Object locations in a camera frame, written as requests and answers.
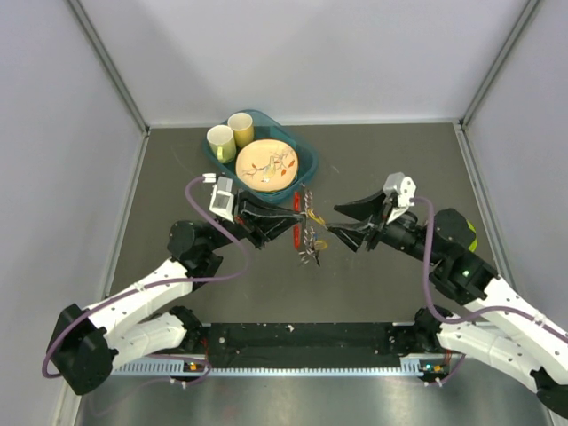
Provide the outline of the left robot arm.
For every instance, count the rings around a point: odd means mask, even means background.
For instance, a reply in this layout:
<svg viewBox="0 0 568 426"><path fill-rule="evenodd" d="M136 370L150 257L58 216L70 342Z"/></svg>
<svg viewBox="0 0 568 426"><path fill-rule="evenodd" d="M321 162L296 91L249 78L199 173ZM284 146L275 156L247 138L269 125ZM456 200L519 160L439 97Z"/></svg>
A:
<svg viewBox="0 0 568 426"><path fill-rule="evenodd" d="M216 249L242 242L261 249L290 228L300 225L305 214L274 206L249 191L231 193L214 185L209 209L197 207L199 220L179 220L170 228L168 257L146 277L123 291L84 308L71 304L58 316L44 364L53 364L47 378L62 378L78 396L99 388L118 368L145 356L177 349L189 352L201 343L201 323L193 313L176 306L159 310L209 282L242 275L247 268L217 275L223 258Z"/></svg>

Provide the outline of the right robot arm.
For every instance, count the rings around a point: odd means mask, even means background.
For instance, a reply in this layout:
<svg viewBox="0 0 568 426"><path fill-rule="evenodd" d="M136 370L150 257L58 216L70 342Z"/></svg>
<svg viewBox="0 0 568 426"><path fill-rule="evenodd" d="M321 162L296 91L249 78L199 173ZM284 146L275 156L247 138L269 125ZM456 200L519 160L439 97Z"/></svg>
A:
<svg viewBox="0 0 568 426"><path fill-rule="evenodd" d="M440 346L477 359L566 417L566 330L470 250L477 235L462 214L436 211L424 197L399 202L396 194L384 192L334 209L350 222L327 229L352 251L382 243L422 261L422 289L432 319L414 329L421 349Z"/></svg>

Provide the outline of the metal key holder red handle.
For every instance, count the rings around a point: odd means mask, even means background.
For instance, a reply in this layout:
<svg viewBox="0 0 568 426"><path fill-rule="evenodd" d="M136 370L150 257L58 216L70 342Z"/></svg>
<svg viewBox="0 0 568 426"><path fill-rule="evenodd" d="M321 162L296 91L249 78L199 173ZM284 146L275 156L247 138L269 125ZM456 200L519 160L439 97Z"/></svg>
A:
<svg viewBox="0 0 568 426"><path fill-rule="evenodd" d="M301 264L314 263L320 266L320 251L316 239L312 238L315 232L311 224L311 219L306 210L312 206L312 193L304 184L299 186L293 197L293 207L295 211L305 214L305 220L300 225L293 227L293 242L296 253L299 255Z"/></svg>

